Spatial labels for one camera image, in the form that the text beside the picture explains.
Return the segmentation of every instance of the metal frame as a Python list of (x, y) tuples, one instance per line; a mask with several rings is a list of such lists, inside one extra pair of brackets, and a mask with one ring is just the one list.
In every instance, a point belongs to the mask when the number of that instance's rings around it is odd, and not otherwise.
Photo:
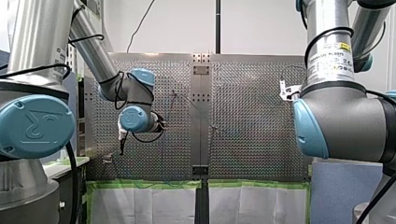
[[(214, 54), (202, 54), (202, 53), (196, 53), (196, 54), (126, 54), (126, 53), (112, 53), (110, 54), (112, 60), (114, 61), (115, 64), (118, 66), (122, 66), (121, 69), (130, 69), (132, 66), (135, 66), (136, 64), (140, 64), (140, 66), (147, 67), (147, 69), (156, 69), (154, 73), (161, 73), (157, 76), (157, 84), (154, 92), (159, 97), (156, 97), (156, 101), (154, 102), (154, 109), (159, 109), (163, 112), (163, 106), (166, 106), (166, 104), (170, 104), (170, 100), (164, 101), (162, 98), (162, 94), (164, 94), (165, 91), (171, 95), (170, 90), (166, 90), (168, 84), (163, 83), (166, 81), (169, 81), (168, 79), (163, 79), (163, 76), (173, 76), (174, 74), (172, 71), (166, 71), (165, 73), (162, 73), (161, 71), (161, 66), (168, 66), (166, 69), (169, 69), (169, 66), (172, 66), (174, 63), (180, 63), (183, 62), (185, 66), (188, 68), (182, 68), (183, 74), (180, 74), (180, 71), (177, 71), (175, 69), (175, 74), (178, 74), (177, 76), (183, 76), (185, 79), (184, 80), (189, 80), (187, 82), (183, 82), (182, 84), (177, 83), (177, 85), (190, 85), (188, 87), (183, 86), (184, 92), (183, 94), (179, 95), (176, 97), (176, 101), (178, 105), (176, 105), (176, 109), (179, 109), (177, 112), (180, 116), (184, 116), (183, 119), (185, 119), (184, 125), (181, 125), (179, 123), (179, 127), (186, 126), (188, 125), (188, 129), (190, 130), (190, 133), (187, 134), (188, 140), (185, 139), (186, 141), (190, 141), (189, 149), (188, 151), (190, 152), (189, 156), (189, 164), (183, 163), (184, 165), (179, 166), (179, 164), (171, 164), (177, 161), (177, 159), (172, 159), (172, 158), (182, 158), (181, 161), (186, 162), (185, 156), (187, 154), (183, 154), (181, 157), (180, 155), (177, 155), (177, 151), (171, 151), (173, 148), (170, 150), (166, 150), (165, 153), (165, 163), (168, 166), (165, 167), (164, 169), (164, 174), (163, 175), (158, 175), (158, 162), (159, 162), (159, 154), (152, 155), (155, 150), (151, 150), (152, 148), (157, 148), (158, 145), (151, 145), (151, 146), (140, 146), (137, 144), (135, 141), (132, 140), (131, 138), (128, 139), (129, 142), (132, 142), (132, 144), (126, 146), (125, 148), (125, 153), (130, 153), (129, 157), (129, 163), (126, 161), (123, 162), (122, 164), (119, 164), (119, 167), (116, 167), (114, 164), (114, 161), (117, 161), (120, 159), (120, 156), (118, 155), (118, 149), (114, 147), (115, 145), (113, 144), (108, 144), (106, 142), (105, 147), (109, 147), (106, 149), (106, 154), (103, 154), (103, 148), (102, 146), (102, 151), (99, 152), (97, 148), (97, 139), (96, 138), (101, 138), (101, 137), (107, 137), (102, 135), (97, 135), (98, 130), (95, 130), (93, 128), (93, 125), (95, 125), (95, 122), (102, 122), (102, 120), (99, 120), (98, 118), (95, 118), (94, 116), (98, 117), (99, 115), (94, 115), (94, 109), (95, 104), (98, 104), (98, 95), (97, 92), (94, 92), (97, 87), (97, 84), (95, 84), (94, 79), (92, 74), (89, 72), (87, 69), (86, 73), (87, 76), (85, 76), (84, 81), (85, 81), (85, 90), (86, 90), (86, 104), (85, 104), (85, 118), (86, 118), (86, 150), (87, 150), (87, 155), (92, 157), (92, 162), (91, 165), (89, 165), (88, 170), (87, 170), (87, 176), (89, 179), (112, 179), (112, 178), (143, 178), (143, 179), (148, 179), (148, 180), (184, 180), (184, 179), (201, 179), (206, 181), (208, 178), (249, 178), (249, 179), (262, 179), (262, 180), (276, 180), (276, 181), (309, 181), (309, 176), (308, 176), (308, 165), (311, 162), (311, 159), (308, 159), (307, 157), (303, 157), (302, 154), (297, 152), (297, 147), (296, 146), (290, 146), (290, 144), (294, 143), (294, 137), (293, 137), (293, 127), (290, 124), (292, 123), (292, 114), (291, 114), (291, 105), (290, 103), (285, 103), (283, 102), (280, 97), (278, 97), (278, 87), (279, 85), (277, 84), (276, 87), (271, 86), (271, 90), (264, 90), (264, 91), (270, 91), (271, 92), (271, 97), (274, 95), (274, 97), (277, 97), (276, 103), (277, 104), (282, 104), (281, 107), (279, 107), (282, 110), (288, 110), (290, 111), (290, 119), (287, 117), (287, 126), (288, 129), (285, 130), (287, 132), (287, 137), (291, 137), (292, 139), (288, 139), (288, 142), (286, 145), (287, 148), (279, 147), (277, 150), (283, 150), (287, 154), (278, 154), (278, 156), (286, 156), (284, 160), (282, 158), (279, 158), (281, 162), (291, 162), (294, 164), (288, 166), (288, 168), (284, 172), (289, 172), (290, 175), (268, 175), (268, 174), (252, 174), (252, 175), (240, 175), (241, 173), (238, 172), (230, 172), (227, 175), (222, 175), (221, 172), (216, 173), (216, 167), (212, 166), (211, 162), (216, 162), (216, 160), (212, 156), (211, 160), (211, 153), (213, 153), (213, 147), (212, 145), (214, 144), (213, 141), (215, 141), (212, 138), (212, 135), (214, 132), (216, 132), (216, 124), (213, 123), (213, 120), (216, 121), (217, 118), (212, 118), (213, 116), (213, 109), (214, 109), (214, 100), (216, 100), (215, 96), (213, 95), (214, 92), (214, 86), (212, 84), (214, 83), (214, 76), (218, 76), (217, 72), (219, 70), (219, 66), (227, 66), (229, 63), (235, 63), (235, 66), (239, 66), (238, 64), (241, 64), (242, 66), (249, 64), (249, 66), (252, 66), (254, 68), (255, 66), (259, 66), (259, 70), (255, 71), (255, 74), (261, 74), (265, 76), (266, 67), (267, 65), (272, 66), (273, 70), (271, 72), (274, 72), (277, 76), (280, 74), (280, 72), (284, 72), (285, 76), (284, 78), (288, 81), (288, 84), (301, 84), (304, 80), (304, 75), (302, 75), (304, 72), (296, 72), (295, 70), (288, 69), (287, 71), (284, 71), (283, 69), (291, 64), (303, 64), (303, 57), (300, 56), (247, 56), (247, 55), (214, 55)], [(271, 77), (271, 85), (273, 85), (276, 82), (275, 77)], [(106, 107), (111, 105), (111, 108), (109, 108), (108, 111), (111, 112), (112, 115), (107, 114), (102, 114), (99, 116), (101, 119), (106, 119), (106, 116), (113, 116), (117, 113), (120, 112), (115, 112), (114, 110), (114, 104), (113, 103), (105, 103), (105, 102), (100, 102), (100, 106)], [(106, 125), (116, 125), (112, 122), (109, 122), (107, 119)], [(169, 122), (170, 129), (172, 129), (172, 122)], [(147, 133), (147, 136), (152, 136), (154, 133)], [(173, 143), (171, 143), (171, 146), (177, 146), (178, 142), (180, 139), (178, 139), (179, 135), (173, 135), (174, 140)], [(169, 136), (163, 136), (166, 142), (172, 142), (172, 136), (169, 138)], [(260, 143), (262, 146), (262, 152), (265, 150), (265, 142)], [(244, 152), (241, 151), (239, 156), (246, 157), (246, 155), (243, 154)], [(135, 164), (136, 160), (134, 157), (140, 158), (143, 157), (148, 157), (147, 159), (151, 159), (152, 163), (146, 163), (147, 167), (140, 167), (140, 170), (136, 170), (136, 166), (141, 166), (142, 164)], [(244, 158), (244, 160), (252, 160), (252, 163), (254, 163), (256, 158)], [(251, 167), (251, 169), (255, 169), (258, 165), (258, 163), (254, 163), (256, 166)], [(148, 172), (147, 175), (117, 175), (117, 169), (126, 169), (126, 171), (133, 172)]]

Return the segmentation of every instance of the white cloth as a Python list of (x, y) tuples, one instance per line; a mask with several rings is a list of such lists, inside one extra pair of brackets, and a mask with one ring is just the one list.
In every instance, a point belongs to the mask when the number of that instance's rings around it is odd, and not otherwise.
[(305, 189), (209, 189), (211, 224), (305, 224)]
[(195, 189), (96, 189), (92, 224), (193, 224)]

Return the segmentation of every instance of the label sticker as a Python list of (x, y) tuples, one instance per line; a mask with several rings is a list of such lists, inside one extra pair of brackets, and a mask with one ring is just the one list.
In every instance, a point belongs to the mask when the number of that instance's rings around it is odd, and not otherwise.
[[(66, 61), (66, 51), (61, 48), (57, 48), (55, 51), (55, 63), (64, 63)], [(57, 80), (62, 81), (64, 77), (64, 68), (63, 67), (54, 67), (53, 68), (53, 77)]]
[(325, 45), (323, 51), (309, 58), (308, 64), (310, 75), (353, 76), (353, 57), (350, 46), (345, 43)]

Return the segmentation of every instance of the metal pole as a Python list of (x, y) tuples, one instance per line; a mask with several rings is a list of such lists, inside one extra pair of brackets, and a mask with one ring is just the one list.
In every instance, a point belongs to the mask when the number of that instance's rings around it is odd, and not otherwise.
[(221, 54), (221, 0), (216, 0), (216, 53)]

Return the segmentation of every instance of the white object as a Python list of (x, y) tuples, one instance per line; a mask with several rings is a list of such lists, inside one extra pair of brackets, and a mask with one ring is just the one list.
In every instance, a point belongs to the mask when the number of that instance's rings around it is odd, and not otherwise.
[(294, 85), (286, 87), (285, 80), (279, 81), (280, 85), (280, 97), (283, 101), (294, 101), (299, 97), (301, 85)]

